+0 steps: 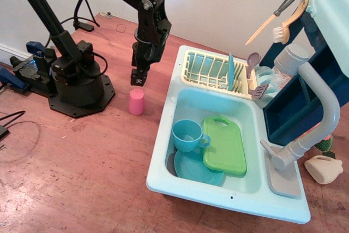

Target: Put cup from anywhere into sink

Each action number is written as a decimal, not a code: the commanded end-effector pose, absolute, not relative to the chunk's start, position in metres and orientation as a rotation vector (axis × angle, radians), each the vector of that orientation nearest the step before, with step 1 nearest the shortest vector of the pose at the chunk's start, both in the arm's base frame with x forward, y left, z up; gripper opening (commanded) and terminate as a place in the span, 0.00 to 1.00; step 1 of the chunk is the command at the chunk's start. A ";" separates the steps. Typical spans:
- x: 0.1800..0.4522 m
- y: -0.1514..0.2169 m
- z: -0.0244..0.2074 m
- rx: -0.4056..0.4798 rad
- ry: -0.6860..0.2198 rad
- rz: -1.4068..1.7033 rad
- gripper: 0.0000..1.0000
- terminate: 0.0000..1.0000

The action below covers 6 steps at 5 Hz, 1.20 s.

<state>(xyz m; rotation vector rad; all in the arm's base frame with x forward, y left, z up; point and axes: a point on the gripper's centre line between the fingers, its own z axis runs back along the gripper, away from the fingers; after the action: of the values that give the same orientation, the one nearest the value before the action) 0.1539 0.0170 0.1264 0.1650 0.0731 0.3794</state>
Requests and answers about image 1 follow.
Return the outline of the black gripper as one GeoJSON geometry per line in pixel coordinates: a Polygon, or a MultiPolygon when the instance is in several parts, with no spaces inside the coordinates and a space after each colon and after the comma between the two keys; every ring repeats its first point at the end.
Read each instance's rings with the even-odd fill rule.
{"type": "Polygon", "coordinates": [[[144,86],[151,64],[161,61],[168,36],[167,19],[139,23],[135,32],[137,42],[133,44],[132,66],[136,69],[131,70],[132,86],[144,86]]]}

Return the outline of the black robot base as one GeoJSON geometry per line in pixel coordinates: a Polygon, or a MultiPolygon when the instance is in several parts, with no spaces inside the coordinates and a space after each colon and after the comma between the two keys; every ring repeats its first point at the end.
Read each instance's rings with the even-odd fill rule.
{"type": "Polygon", "coordinates": [[[50,108],[73,118],[104,111],[115,96],[110,78],[98,63],[91,43],[77,44],[82,60],[62,56],[53,62],[52,77],[57,94],[49,96],[50,108]]]}

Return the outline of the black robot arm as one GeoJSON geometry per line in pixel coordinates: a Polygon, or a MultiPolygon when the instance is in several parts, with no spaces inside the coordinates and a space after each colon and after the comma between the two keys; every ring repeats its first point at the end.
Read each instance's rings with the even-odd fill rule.
{"type": "Polygon", "coordinates": [[[130,83],[143,86],[151,64],[160,62],[171,23],[166,16],[165,0],[123,0],[137,10],[138,28],[133,44],[130,83]]]}

